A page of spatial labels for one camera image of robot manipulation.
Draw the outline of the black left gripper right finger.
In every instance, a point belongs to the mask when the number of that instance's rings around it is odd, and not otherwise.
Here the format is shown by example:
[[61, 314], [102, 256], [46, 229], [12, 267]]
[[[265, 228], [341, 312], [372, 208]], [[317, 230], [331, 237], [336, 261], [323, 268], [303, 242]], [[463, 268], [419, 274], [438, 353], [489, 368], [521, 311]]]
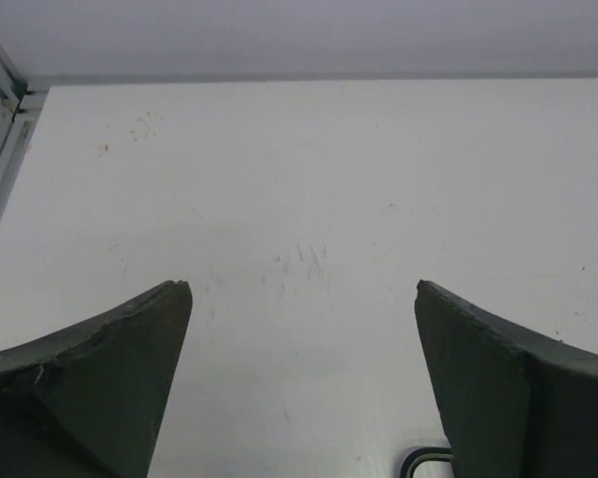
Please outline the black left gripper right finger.
[[415, 316], [457, 477], [598, 477], [598, 355], [419, 281]]

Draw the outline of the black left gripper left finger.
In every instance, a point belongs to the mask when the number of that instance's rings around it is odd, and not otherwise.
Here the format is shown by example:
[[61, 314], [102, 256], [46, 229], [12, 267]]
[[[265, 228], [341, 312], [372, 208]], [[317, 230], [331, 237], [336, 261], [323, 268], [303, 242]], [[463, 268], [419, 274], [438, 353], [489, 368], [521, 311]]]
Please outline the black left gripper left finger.
[[0, 477], [146, 477], [192, 311], [166, 281], [0, 351]]

